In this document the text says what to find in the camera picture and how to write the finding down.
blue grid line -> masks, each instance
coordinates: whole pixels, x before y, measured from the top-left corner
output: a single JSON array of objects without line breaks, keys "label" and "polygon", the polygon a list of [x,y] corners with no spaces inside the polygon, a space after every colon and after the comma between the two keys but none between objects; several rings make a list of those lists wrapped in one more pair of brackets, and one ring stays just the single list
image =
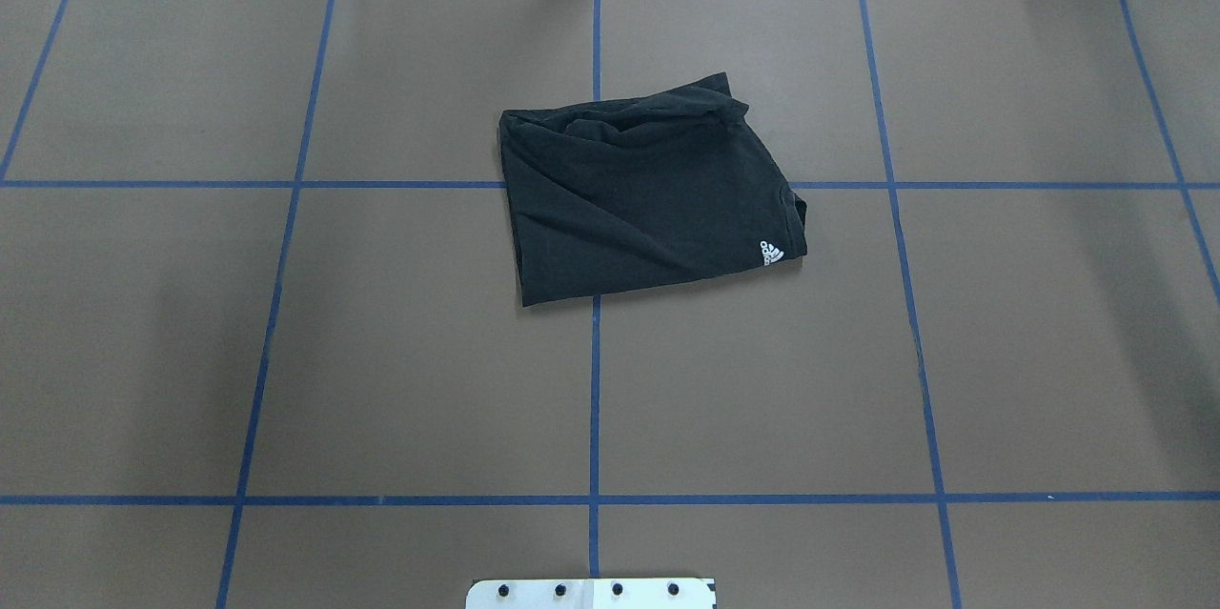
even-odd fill
[{"label": "blue grid line", "polygon": [[301,131],[300,151],[296,154],[296,175],[293,178],[292,199],[288,201],[288,217],[284,220],[284,238],[279,244],[276,282],[271,290],[271,310],[267,314],[267,327],[262,336],[259,375],[254,386],[254,400],[250,403],[250,422],[246,426],[245,445],[242,450],[242,466],[237,481],[237,500],[233,503],[228,543],[224,546],[224,564],[221,568],[220,587],[216,591],[216,609],[224,609],[224,604],[228,602],[228,586],[233,575],[233,560],[237,557],[237,542],[242,530],[245,492],[250,482],[250,463],[254,459],[254,443],[259,433],[259,416],[262,411],[262,397],[267,386],[267,369],[271,364],[271,339],[274,336],[276,321],[279,316],[279,301],[284,289],[284,266],[288,262],[288,248],[292,244],[293,227],[296,222],[296,207],[300,203],[301,179],[305,176],[305,161],[309,156],[310,135],[314,131],[314,110],[317,107],[317,93],[322,84],[322,67],[326,63],[326,45],[331,33],[332,15],[334,15],[334,0],[326,0],[322,33],[318,35],[317,59],[314,62],[314,83],[310,87],[309,105],[305,109],[305,126]]},{"label": "blue grid line", "polygon": [[1177,160],[1177,150],[1174,149],[1174,139],[1169,134],[1169,124],[1165,122],[1165,114],[1160,110],[1160,100],[1157,98],[1157,88],[1152,84],[1152,76],[1148,73],[1148,65],[1143,59],[1143,50],[1139,48],[1139,37],[1136,35],[1136,27],[1131,20],[1131,6],[1127,0],[1119,0],[1119,9],[1122,10],[1122,23],[1127,28],[1127,37],[1131,40],[1131,51],[1136,57],[1136,66],[1139,67],[1139,76],[1143,78],[1144,88],[1148,92],[1148,103],[1152,104],[1152,112],[1157,118],[1157,127],[1160,129],[1160,139],[1165,143],[1165,153],[1169,154],[1169,164],[1174,167],[1174,176],[1177,178],[1177,188],[1182,194],[1182,204],[1186,205],[1186,215],[1191,220],[1191,229],[1194,231],[1194,240],[1199,245],[1199,254],[1203,256],[1203,266],[1207,268],[1208,279],[1211,279],[1211,294],[1220,304],[1220,276],[1216,275],[1215,262],[1211,260],[1211,251],[1208,249],[1208,240],[1203,236],[1203,227],[1199,217],[1194,214],[1194,201],[1187,189],[1186,176],[1182,173],[1182,165]]},{"label": "blue grid line", "polygon": [[43,51],[38,55],[34,65],[34,73],[29,77],[29,87],[26,88],[26,98],[21,100],[21,109],[17,111],[17,121],[12,124],[12,134],[9,135],[9,145],[4,150],[4,159],[0,159],[0,181],[9,173],[9,165],[12,164],[12,155],[17,153],[17,140],[21,129],[26,126],[26,116],[29,115],[29,105],[34,101],[34,92],[43,79],[43,68],[46,67],[46,59],[51,55],[51,46],[55,44],[55,35],[60,32],[60,23],[63,22],[63,13],[68,10],[68,0],[60,0],[59,9],[55,10],[55,18],[51,20],[51,28],[46,33],[46,41],[43,43]]},{"label": "blue grid line", "polygon": [[[593,101],[601,101],[601,0],[593,0]],[[589,577],[601,575],[601,297],[589,321]]]},{"label": "blue grid line", "polygon": [[[290,189],[295,181],[0,181],[0,188]],[[1091,183],[1075,181],[799,181],[798,190],[1220,190],[1218,183]],[[301,189],[504,189],[504,181],[301,181]]]},{"label": "blue grid line", "polygon": [[[599,494],[603,506],[795,506],[886,504],[1059,504],[1220,502],[1220,491],[1052,491],[842,494]],[[6,494],[0,506],[232,506],[237,497],[155,494]],[[370,495],[251,494],[243,506],[588,506],[584,494]]]},{"label": "blue grid line", "polygon": [[886,127],[886,107],[881,100],[881,82],[877,76],[877,56],[872,43],[872,26],[869,20],[869,1],[860,0],[860,23],[864,29],[864,48],[869,57],[869,78],[872,81],[872,105],[877,115],[877,132],[881,140],[881,157],[886,165],[886,182],[889,184],[889,212],[893,215],[894,240],[898,245],[898,265],[903,275],[903,294],[906,298],[906,317],[915,343],[919,366],[920,392],[924,399],[924,430],[927,434],[927,453],[932,466],[932,486],[936,488],[937,513],[941,519],[941,543],[944,548],[944,566],[949,581],[949,599],[953,609],[961,609],[961,588],[958,582],[958,561],[953,549],[953,530],[949,526],[949,505],[944,500],[944,477],[941,472],[941,449],[936,438],[936,419],[932,416],[932,393],[927,383],[927,366],[924,361],[924,341],[920,337],[919,314],[915,310],[915,293],[911,287],[910,262],[906,259],[906,238],[903,234],[902,214],[898,206],[898,188],[894,183],[894,164],[889,153],[889,132]]}]

logo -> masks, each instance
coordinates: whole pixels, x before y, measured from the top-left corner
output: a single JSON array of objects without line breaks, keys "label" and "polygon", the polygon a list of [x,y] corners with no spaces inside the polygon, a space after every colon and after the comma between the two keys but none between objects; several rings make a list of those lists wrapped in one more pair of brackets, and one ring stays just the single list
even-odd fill
[{"label": "logo", "polygon": [[762,265],[764,266],[770,266],[770,265],[775,264],[776,261],[783,259],[783,253],[780,251],[780,249],[776,249],[775,244],[771,244],[767,240],[762,240],[762,242],[759,243],[759,247],[762,248]]}]

black shorts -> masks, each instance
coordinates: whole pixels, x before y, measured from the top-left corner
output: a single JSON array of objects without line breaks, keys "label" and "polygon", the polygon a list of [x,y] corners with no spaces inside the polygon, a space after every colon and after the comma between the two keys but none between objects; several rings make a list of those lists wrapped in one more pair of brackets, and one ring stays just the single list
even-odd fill
[{"label": "black shorts", "polygon": [[805,201],[728,76],[500,117],[521,304],[714,278],[804,256]]}]

folded black garment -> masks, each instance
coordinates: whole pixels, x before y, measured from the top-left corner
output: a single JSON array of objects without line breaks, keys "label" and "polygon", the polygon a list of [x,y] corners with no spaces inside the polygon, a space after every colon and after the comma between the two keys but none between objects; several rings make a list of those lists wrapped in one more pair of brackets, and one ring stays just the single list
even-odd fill
[{"label": "folded black garment", "polygon": [[521,304],[714,278],[804,256],[792,193],[728,76],[500,117]]}]

white metal bracket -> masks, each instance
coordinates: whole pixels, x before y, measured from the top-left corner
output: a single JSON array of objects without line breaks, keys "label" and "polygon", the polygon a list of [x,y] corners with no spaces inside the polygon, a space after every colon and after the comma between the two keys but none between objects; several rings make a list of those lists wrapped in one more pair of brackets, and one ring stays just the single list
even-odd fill
[{"label": "white metal bracket", "polygon": [[710,578],[478,581],[466,609],[716,609]]}]

